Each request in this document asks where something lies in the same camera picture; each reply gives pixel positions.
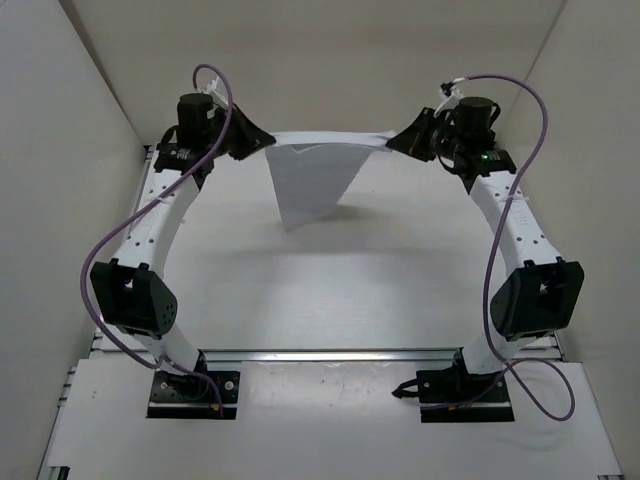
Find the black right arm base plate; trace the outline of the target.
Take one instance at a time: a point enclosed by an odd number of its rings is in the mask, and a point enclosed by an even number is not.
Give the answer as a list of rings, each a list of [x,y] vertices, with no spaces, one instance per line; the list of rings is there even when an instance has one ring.
[[[470,375],[456,368],[418,370],[391,394],[416,398],[423,424],[508,423],[515,420],[508,387],[500,374]]]

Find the white skirt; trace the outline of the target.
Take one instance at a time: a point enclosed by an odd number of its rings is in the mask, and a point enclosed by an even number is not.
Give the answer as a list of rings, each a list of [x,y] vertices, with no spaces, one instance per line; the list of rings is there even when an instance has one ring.
[[[274,134],[264,154],[281,223],[292,231],[330,214],[374,152],[388,152],[394,131],[292,131]]]

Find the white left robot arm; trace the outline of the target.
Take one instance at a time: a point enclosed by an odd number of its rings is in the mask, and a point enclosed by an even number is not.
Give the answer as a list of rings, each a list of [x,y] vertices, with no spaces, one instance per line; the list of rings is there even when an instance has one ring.
[[[145,367],[174,375],[176,388],[197,398],[209,373],[176,324],[178,300],[164,281],[169,250],[216,158],[243,160],[276,139],[234,103],[208,94],[182,96],[177,114],[151,152],[138,210],[115,230],[123,243],[107,261],[87,260],[82,293],[107,338]]]

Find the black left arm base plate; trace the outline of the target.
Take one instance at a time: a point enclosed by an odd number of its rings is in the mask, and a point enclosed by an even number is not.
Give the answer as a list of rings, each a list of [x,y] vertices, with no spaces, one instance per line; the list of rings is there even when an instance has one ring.
[[[170,420],[235,420],[241,372],[214,370],[200,354],[196,371],[208,380],[158,370],[150,388],[146,417]]]

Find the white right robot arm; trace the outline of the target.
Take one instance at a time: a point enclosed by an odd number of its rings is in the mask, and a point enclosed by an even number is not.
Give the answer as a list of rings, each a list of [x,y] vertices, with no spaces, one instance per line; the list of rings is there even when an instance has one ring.
[[[544,235],[516,183],[513,160],[497,148],[491,126],[499,114],[495,102],[481,97],[441,112],[425,108],[387,142],[418,160],[439,160],[459,177],[499,239],[506,279],[487,297],[485,333],[461,349],[464,366],[448,376],[449,391],[465,401],[483,390],[483,375],[568,326],[584,281],[580,263],[565,260]]]

